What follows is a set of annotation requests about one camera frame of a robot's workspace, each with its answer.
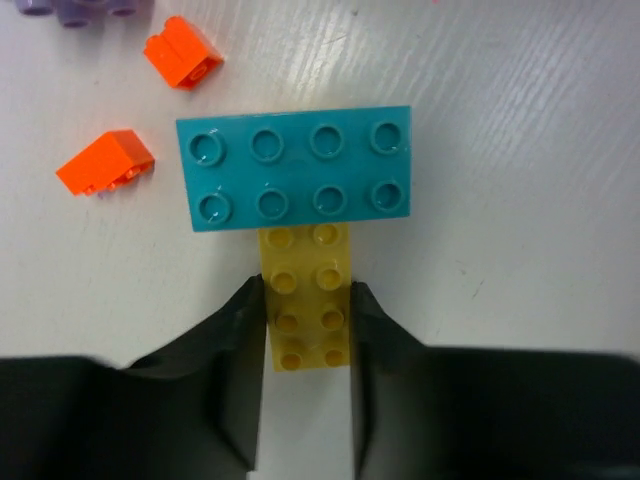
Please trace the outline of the teal 2x4 lego brick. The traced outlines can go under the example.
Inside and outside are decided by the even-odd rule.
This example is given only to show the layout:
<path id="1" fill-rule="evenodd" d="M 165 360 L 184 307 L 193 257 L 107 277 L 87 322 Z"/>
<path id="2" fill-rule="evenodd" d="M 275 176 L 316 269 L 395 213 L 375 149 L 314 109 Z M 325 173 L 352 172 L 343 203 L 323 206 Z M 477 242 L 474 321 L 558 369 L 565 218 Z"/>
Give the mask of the teal 2x4 lego brick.
<path id="1" fill-rule="evenodd" d="M 410 213 L 408 106 L 184 118 L 176 131 L 196 232 Z"/>

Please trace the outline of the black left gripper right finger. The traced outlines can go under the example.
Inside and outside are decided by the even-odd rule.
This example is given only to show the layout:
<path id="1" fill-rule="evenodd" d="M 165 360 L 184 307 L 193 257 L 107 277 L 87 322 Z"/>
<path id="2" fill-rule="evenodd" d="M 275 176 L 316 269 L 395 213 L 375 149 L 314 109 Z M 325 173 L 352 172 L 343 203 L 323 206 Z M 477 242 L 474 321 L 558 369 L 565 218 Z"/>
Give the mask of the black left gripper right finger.
<path id="1" fill-rule="evenodd" d="M 351 300 L 357 479 L 635 479 L 639 364 L 609 353 L 434 346 Z"/>

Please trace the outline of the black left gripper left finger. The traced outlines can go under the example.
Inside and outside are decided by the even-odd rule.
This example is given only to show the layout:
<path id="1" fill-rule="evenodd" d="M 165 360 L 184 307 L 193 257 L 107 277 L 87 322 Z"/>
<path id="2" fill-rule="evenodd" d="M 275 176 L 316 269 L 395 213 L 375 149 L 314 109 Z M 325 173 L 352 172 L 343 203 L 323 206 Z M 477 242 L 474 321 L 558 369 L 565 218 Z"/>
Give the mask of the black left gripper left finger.
<path id="1" fill-rule="evenodd" d="M 82 356 L 1 362 L 5 479 L 244 479 L 256 467 L 264 283 L 118 368 Z"/>

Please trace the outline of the yellow long lego plate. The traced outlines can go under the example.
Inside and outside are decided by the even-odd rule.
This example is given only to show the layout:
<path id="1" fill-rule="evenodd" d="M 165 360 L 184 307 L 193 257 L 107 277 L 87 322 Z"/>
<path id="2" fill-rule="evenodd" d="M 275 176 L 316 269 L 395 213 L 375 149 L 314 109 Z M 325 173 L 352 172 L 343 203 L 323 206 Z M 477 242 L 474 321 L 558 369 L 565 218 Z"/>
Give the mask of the yellow long lego plate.
<path id="1" fill-rule="evenodd" d="M 274 370 L 348 365 L 349 226 L 262 228 L 258 240 Z"/>

